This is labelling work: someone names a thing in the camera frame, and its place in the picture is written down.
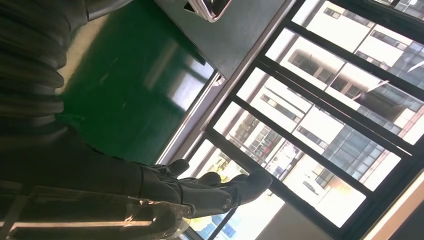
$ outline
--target metal panel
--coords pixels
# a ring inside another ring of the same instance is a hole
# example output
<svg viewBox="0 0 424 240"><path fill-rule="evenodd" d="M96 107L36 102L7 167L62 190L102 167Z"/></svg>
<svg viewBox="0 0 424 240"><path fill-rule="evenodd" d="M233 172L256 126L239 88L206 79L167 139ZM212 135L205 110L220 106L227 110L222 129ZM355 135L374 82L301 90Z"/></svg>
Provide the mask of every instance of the metal panel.
<svg viewBox="0 0 424 240"><path fill-rule="evenodd" d="M214 23L184 10L185 1L157 4L227 79L259 39L277 11L289 0L232 0Z"/></svg>

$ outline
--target floor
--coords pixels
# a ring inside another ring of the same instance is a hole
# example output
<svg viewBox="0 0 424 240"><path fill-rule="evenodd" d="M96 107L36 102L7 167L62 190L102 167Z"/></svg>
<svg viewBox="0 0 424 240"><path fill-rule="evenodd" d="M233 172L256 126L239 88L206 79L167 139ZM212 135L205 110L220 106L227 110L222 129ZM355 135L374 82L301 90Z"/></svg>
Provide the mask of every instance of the floor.
<svg viewBox="0 0 424 240"><path fill-rule="evenodd" d="M108 155L152 164L213 73L153 2L135 0L73 36L58 119Z"/></svg>

